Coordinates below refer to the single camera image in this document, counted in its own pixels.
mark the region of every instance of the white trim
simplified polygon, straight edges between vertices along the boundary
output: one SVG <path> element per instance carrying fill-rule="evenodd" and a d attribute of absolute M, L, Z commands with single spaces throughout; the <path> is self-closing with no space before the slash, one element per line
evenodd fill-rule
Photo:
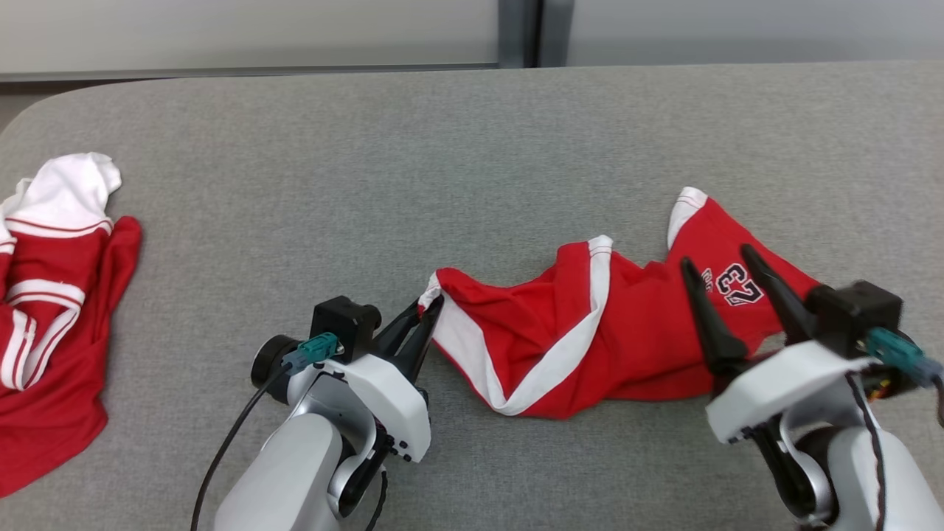
<path fill-rule="evenodd" d="M 29 359 L 29 356 L 32 355 L 33 340 L 36 338 L 36 319 L 33 317 L 29 318 L 29 324 L 26 325 L 26 335 L 25 343 L 23 345 L 23 357 L 20 358 L 20 363 L 16 367 L 16 375 L 14 376 L 13 383 L 16 384 L 16 388 L 25 391 L 26 386 L 24 385 L 24 368 L 26 367 L 26 362 Z"/>
<path fill-rule="evenodd" d="M 47 238 L 111 232 L 105 205 L 119 186 L 121 173 L 111 157 L 74 153 L 46 161 L 32 181 L 20 181 L 16 194 L 0 208 L 10 231 Z"/>
<path fill-rule="evenodd" d="M 78 310 L 68 310 L 59 314 L 59 316 L 53 320 L 53 324 L 50 325 L 49 330 L 46 331 L 46 334 L 42 337 L 39 344 L 36 345 L 36 348 L 33 349 L 26 358 L 23 369 L 24 377 L 21 382 L 23 388 L 30 387 L 39 382 L 40 376 L 42 376 L 46 370 L 46 364 L 49 363 L 49 357 L 62 338 L 67 335 L 73 325 L 76 324 L 77 320 Z"/>
<path fill-rule="evenodd" d="M 16 385 L 16 354 L 25 348 L 23 342 L 26 339 L 26 324 L 28 321 L 29 317 L 26 314 L 19 310 L 13 310 L 13 326 L 7 341 L 7 348 L 3 353 L 3 359 L 0 360 L 0 384 L 3 384 L 3 387 L 7 389 L 19 389 Z"/>
<path fill-rule="evenodd" d="M 77 285 L 67 284 L 67 283 L 56 283 L 53 281 L 48 281 L 44 279 L 29 279 L 22 282 L 18 282 L 12 285 L 7 290 L 7 301 L 13 300 L 20 295 L 29 295 L 29 294 L 52 294 L 64 297 L 66 299 L 74 300 L 75 302 L 70 302 L 69 304 L 62 304 L 63 306 L 73 307 L 78 304 L 85 302 L 85 292 L 82 291 Z"/>
<path fill-rule="evenodd" d="M 435 275 L 420 297 L 420 304 L 425 307 L 443 295 L 443 308 L 432 337 L 498 413 L 518 415 L 527 410 L 563 382 L 580 365 L 589 350 L 610 293 L 613 240 L 607 236 L 598 236 L 587 242 L 587 252 L 590 255 L 590 289 L 587 294 L 590 312 L 542 356 L 541 361 L 531 368 L 507 400 L 479 325 L 448 293 L 443 293 Z"/>
<path fill-rule="evenodd" d="M 111 223 L 111 219 L 107 217 L 99 221 L 96 225 L 91 225 L 80 230 L 64 230 L 54 227 L 37 227 L 26 219 L 21 220 L 12 217 L 7 218 L 7 229 L 9 231 L 19 232 L 20 234 L 27 234 L 30 236 L 39 236 L 41 238 L 77 238 L 79 236 L 91 234 L 95 231 L 98 231 L 99 229 L 104 229 L 105 232 L 111 234 L 112 227 L 113 224 Z"/>
<path fill-rule="evenodd" d="M 23 295 L 17 295 L 16 297 L 13 297 L 10 300 L 8 300 L 7 304 L 9 304 L 10 306 L 17 306 L 24 302 L 30 302 L 34 300 L 38 300 L 40 302 L 52 302 L 53 304 L 63 306 L 70 310 L 78 310 L 79 308 L 81 308 L 81 306 L 76 304 L 74 300 L 64 299 L 57 295 L 47 295 L 43 293 L 24 293 Z"/>
<path fill-rule="evenodd" d="M 691 186 L 685 186 L 679 198 L 675 200 L 675 206 L 672 207 L 672 214 L 668 217 L 668 248 L 672 248 L 675 238 L 685 223 L 701 210 L 708 201 L 708 195 Z"/>

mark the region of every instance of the white wall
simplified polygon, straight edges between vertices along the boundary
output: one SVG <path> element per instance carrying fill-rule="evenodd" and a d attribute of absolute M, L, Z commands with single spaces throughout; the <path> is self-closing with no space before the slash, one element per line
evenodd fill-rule
<path fill-rule="evenodd" d="M 576 0 L 568 65 L 944 59 L 944 0 Z"/>
<path fill-rule="evenodd" d="M 0 0 L 0 74 L 497 60 L 496 0 Z"/>

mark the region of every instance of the red fabric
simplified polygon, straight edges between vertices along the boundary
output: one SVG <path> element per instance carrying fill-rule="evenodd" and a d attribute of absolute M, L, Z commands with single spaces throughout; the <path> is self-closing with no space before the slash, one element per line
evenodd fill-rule
<path fill-rule="evenodd" d="M 21 275 L 68 280 L 84 288 L 86 300 L 42 378 L 24 391 L 0 387 L 0 497 L 82 452 L 105 427 L 98 395 L 105 383 L 110 316 L 137 265 L 142 239 L 132 217 L 119 219 L 110 237 L 104 230 L 75 241 L 14 235 L 19 241 L 8 285 Z M 49 303 L 27 305 L 17 311 L 31 317 L 54 313 Z"/>
<path fill-rule="evenodd" d="M 757 299 L 759 292 L 746 289 L 750 276 L 745 278 L 736 268 L 724 275 L 738 264 L 746 272 L 740 256 L 740 246 L 746 243 L 757 248 L 802 296 L 817 284 L 708 198 L 682 226 L 664 263 L 641 268 L 612 254 L 609 297 L 589 350 L 575 370 L 522 414 L 564 419 L 605 398 L 663 401 L 708 392 L 711 377 L 702 364 L 681 260 L 687 256 L 699 271 L 711 270 L 712 303 L 732 332 L 755 351 L 781 327 L 768 297 L 761 294 Z M 481 328 L 505 399 L 590 311 L 592 253 L 586 242 L 564 245 L 553 267 L 510 288 L 478 283 L 453 268 L 436 272 L 442 290 Z M 722 276 L 723 290 L 717 283 Z M 732 298 L 726 300 L 722 291 Z M 737 291 L 755 300 L 745 300 Z M 448 351 L 444 353 L 451 358 Z"/>

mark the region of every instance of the teal connector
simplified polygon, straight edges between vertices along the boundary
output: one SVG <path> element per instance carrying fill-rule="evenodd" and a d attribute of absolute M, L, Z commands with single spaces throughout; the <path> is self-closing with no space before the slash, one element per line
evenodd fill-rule
<path fill-rule="evenodd" d="M 325 332 L 298 345 L 282 358 L 282 365 L 291 365 L 287 374 L 295 376 L 305 367 L 320 363 L 338 353 L 338 336 Z"/>
<path fill-rule="evenodd" d="M 926 357 L 918 345 L 885 328 L 868 331 L 866 350 L 868 355 L 898 368 L 922 387 L 934 386 L 935 377 L 944 372 L 944 367 L 937 360 Z"/>

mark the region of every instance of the folded clothing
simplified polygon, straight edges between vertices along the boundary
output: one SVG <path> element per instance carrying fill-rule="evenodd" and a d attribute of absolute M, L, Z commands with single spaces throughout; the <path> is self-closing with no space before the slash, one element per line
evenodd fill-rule
<path fill-rule="evenodd" d="M 685 188 L 669 221 L 664 263 L 640 267 L 599 236 L 567 244 L 541 276 L 512 287 L 443 268 L 420 297 L 442 295 L 433 340 L 488 405 L 504 415 L 564 419 L 605 398 L 663 401 L 704 394 L 681 261 L 700 268 L 709 299 L 755 351 L 781 330 L 740 255 L 751 244 L 798 293 L 817 282 L 765 248 L 710 197 Z"/>
<path fill-rule="evenodd" d="M 138 261 L 141 226 L 112 224 L 118 169 L 100 153 L 46 163 L 4 201 L 0 226 L 0 497 L 84 450 L 107 416 L 110 315 Z"/>

